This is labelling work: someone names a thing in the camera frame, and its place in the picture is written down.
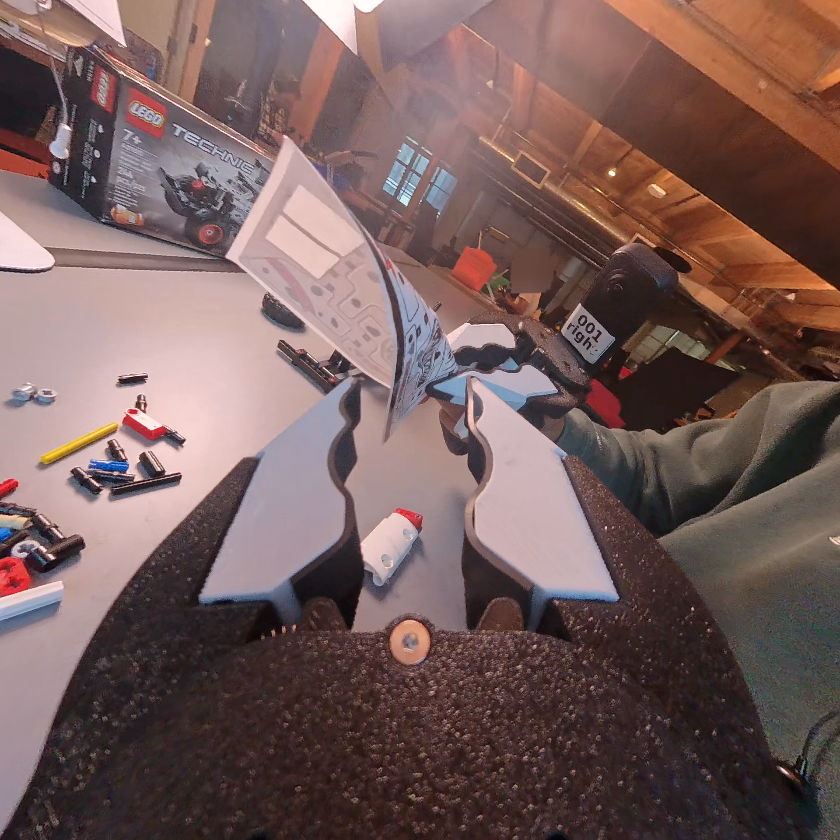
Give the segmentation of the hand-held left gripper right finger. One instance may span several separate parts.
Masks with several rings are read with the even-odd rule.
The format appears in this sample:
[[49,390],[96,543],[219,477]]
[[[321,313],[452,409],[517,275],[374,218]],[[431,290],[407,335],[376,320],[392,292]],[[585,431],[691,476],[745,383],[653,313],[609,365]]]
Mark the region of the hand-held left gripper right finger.
[[565,452],[477,377],[466,381],[465,419],[484,471],[471,501],[477,548],[527,603],[615,603],[619,594],[595,540]]

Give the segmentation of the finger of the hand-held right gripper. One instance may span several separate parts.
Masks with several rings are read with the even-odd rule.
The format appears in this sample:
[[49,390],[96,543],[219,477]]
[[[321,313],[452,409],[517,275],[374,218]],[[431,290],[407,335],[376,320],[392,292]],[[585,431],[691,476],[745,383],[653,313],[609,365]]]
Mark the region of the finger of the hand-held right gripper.
[[448,334],[448,344],[459,366],[501,366],[517,349],[517,339],[499,322],[466,322]]
[[523,408],[528,401],[542,396],[555,396],[557,386],[540,370],[524,364],[514,370],[496,368],[493,371],[467,369],[427,386],[427,395],[453,406],[466,406],[468,379],[476,378],[494,392],[503,402],[515,410]]

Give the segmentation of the white toy panel piece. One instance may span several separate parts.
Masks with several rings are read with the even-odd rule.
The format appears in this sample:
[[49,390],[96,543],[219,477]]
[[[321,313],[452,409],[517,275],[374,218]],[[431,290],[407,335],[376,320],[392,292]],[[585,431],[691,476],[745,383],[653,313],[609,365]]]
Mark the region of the white toy panel piece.
[[375,586],[383,587],[392,578],[419,535],[404,517],[393,511],[362,540],[364,569],[371,574]]

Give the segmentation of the paper instruction booklet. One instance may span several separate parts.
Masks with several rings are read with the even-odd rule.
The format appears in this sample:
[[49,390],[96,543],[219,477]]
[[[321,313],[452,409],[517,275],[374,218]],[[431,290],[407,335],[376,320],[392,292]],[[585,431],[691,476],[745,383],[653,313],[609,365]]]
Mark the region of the paper instruction booklet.
[[388,387],[383,440],[458,372],[446,331],[309,158],[284,140],[227,258]]

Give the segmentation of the person's right forearm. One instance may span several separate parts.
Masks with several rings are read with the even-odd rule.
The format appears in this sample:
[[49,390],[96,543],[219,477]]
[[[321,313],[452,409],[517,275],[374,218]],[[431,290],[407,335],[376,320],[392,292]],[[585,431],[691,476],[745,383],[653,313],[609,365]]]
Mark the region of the person's right forearm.
[[649,529],[659,534],[779,488],[838,474],[837,383],[771,385],[735,417],[667,433],[609,429],[579,409],[556,444],[580,459]]

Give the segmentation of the black desk mat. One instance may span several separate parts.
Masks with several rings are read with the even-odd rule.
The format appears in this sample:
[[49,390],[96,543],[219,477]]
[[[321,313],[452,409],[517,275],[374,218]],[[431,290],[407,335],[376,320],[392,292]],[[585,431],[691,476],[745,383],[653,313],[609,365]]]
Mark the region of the black desk mat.
[[47,248],[47,252],[53,257],[56,268],[244,273],[235,263],[217,257],[148,255],[78,248]]

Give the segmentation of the orange background crate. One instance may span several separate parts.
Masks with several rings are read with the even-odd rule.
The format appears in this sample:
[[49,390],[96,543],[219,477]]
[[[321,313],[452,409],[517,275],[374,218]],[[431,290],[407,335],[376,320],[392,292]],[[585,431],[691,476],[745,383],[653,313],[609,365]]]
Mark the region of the orange background crate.
[[465,287],[480,291],[497,271],[494,259],[481,248],[465,247],[451,275]]

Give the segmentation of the red office chair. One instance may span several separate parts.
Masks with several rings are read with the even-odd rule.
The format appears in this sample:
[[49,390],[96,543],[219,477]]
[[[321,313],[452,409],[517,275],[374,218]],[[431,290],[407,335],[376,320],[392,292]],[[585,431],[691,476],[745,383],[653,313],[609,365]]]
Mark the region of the red office chair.
[[611,429],[625,428],[622,406],[615,395],[598,381],[591,383],[591,390],[583,404],[583,410],[600,425]]

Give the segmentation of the toy truck chassis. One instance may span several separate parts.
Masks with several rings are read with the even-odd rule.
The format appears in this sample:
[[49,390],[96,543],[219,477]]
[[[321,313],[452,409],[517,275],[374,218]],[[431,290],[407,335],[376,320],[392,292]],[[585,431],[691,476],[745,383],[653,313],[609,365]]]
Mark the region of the toy truck chassis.
[[283,339],[277,343],[278,353],[323,394],[329,394],[361,371],[342,353],[334,350],[326,360],[317,360],[308,351],[296,349]]

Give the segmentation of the pile of small toy bricks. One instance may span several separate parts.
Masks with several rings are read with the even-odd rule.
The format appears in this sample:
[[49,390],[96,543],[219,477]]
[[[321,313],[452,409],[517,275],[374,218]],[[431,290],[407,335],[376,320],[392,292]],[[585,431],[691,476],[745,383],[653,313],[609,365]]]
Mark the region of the pile of small toy bricks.
[[[92,458],[87,465],[73,467],[69,483],[90,499],[107,491],[111,499],[128,497],[148,490],[178,485],[182,473],[165,468],[157,454],[140,451],[132,460],[113,435],[120,429],[136,434],[144,442],[155,444],[165,440],[176,447],[185,438],[173,428],[148,413],[144,394],[136,396],[122,420],[106,423],[89,433],[51,449],[39,458],[39,465],[53,466],[72,455],[82,454],[90,446],[102,443],[105,458]],[[78,532],[67,532],[43,509],[22,505],[10,499],[19,483],[14,478],[2,481],[1,505],[1,619],[2,622],[58,606],[63,600],[62,581],[40,583],[69,560],[76,559],[87,547]]]

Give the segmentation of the paned window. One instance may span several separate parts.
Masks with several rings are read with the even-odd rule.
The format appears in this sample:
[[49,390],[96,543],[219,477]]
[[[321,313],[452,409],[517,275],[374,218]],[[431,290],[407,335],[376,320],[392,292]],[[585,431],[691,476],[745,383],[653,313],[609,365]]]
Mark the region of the paned window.
[[412,137],[405,137],[395,155],[381,192],[399,207],[408,208],[421,196],[441,214],[456,189],[458,179],[447,163],[433,165],[432,153]]

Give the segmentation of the person's green sweatshirt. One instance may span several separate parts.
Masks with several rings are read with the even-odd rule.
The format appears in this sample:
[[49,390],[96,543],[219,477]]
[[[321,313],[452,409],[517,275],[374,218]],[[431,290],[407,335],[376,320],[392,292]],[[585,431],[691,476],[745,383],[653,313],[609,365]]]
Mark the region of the person's green sweatshirt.
[[792,759],[838,709],[838,504],[745,503],[661,542],[726,635],[772,752]]

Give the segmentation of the toy truck set box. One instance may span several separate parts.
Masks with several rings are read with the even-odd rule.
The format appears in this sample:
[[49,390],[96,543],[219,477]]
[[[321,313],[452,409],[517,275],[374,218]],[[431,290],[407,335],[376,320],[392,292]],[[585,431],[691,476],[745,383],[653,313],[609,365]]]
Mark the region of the toy truck set box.
[[226,256],[272,158],[99,47],[71,48],[49,183],[100,223]]

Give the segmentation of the white book stand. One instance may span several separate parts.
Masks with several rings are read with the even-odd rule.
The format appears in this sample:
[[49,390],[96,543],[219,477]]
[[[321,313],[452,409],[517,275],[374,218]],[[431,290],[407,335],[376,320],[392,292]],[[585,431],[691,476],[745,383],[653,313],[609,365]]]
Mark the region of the white book stand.
[[[59,95],[59,117],[56,135],[49,145],[49,152],[60,159],[66,159],[70,150],[70,126],[67,98],[62,89],[57,69],[56,55],[59,46],[73,46],[72,16],[69,9],[60,8],[60,2],[23,1],[2,2],[2,19],[25,30],[27,26],[39,30],[45,43],[51,74]],[[1,269],[36,274],[51,270],[55,258],[36,242],[20,226],[1,214]]]

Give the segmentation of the open instruction booklet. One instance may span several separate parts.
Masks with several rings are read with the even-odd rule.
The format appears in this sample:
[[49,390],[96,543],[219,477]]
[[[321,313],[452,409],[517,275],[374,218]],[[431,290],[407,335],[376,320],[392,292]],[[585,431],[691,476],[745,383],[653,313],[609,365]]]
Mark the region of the open instruction booklet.
[[121,47],[127,45],[118,1],[63,1]]

